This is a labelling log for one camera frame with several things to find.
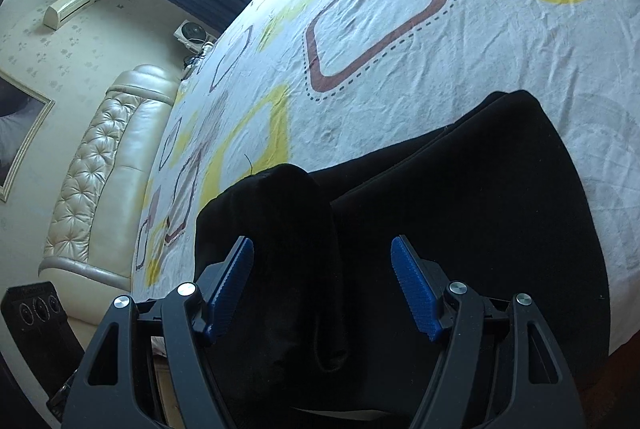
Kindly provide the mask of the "black pants with studs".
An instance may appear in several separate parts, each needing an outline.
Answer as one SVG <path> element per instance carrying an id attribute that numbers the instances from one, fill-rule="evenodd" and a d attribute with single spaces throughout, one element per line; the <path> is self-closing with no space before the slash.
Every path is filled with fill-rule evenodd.
<path id="1" fill-rule="evenodd" d="M 253 259 L 207 359 L 239 428 L 579 428 L 608 355 L 604 257 L 528 92 L 328 169 L 282 164 L 198 214 L 198 271 Z"/>

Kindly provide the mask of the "cream tufted leather headboard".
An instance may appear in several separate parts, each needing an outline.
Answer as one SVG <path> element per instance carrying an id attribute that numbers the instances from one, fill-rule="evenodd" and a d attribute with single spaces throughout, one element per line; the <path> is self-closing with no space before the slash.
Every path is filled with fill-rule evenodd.
<path id="1" fill-rule="evenodd" d="M 178 88 L 154 65 L 120 74 L 70 161 L 38 274 L 77 322 L 99 324 L 131 289 L 144 193 Z"/>

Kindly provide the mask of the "white desk fan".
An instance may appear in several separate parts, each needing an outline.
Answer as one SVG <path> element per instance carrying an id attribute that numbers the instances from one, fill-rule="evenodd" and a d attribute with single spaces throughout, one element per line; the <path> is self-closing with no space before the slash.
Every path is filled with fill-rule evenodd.
<path id="1" fill-rule="evenodd" d="M 174 37 L 192 53 L 198 54 L 216 38 L 198 23 L 185 20 L 174 31 Z"/>

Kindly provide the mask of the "patterned white bed sheet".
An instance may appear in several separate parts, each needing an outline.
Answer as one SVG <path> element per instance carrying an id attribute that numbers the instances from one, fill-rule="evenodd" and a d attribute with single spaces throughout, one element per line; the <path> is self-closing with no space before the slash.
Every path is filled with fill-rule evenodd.
<path id="1" fill-rule="evenodd" d="M 639 328 L 639 0 L 253 0 L 179 87 L 134 298 L 191 279 L 196 216 L 236 181 L 343 163 L 516 89 L 539 100 L 584 183 L 620 347 Z"/>

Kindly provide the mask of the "framed wall picture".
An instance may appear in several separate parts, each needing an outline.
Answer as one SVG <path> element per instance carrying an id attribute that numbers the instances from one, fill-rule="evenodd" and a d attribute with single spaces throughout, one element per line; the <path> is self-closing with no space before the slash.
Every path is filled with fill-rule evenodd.
<path id="1" fill-rule="evenodd" d="M 1 201 L 5 203 L 30 143 L 54 101 L 1 73 Z"/>

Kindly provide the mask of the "white wall air conditioner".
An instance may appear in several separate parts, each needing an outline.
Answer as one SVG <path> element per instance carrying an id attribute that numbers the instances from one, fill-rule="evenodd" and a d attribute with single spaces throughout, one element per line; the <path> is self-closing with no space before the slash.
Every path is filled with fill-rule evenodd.
<path id="1" fill-rule="evenodd" d="M 96 0 L 56 0 L 44 12 L 42 24 L 50 30 L 58 30 L 71 18 L 95 2 Z"/>

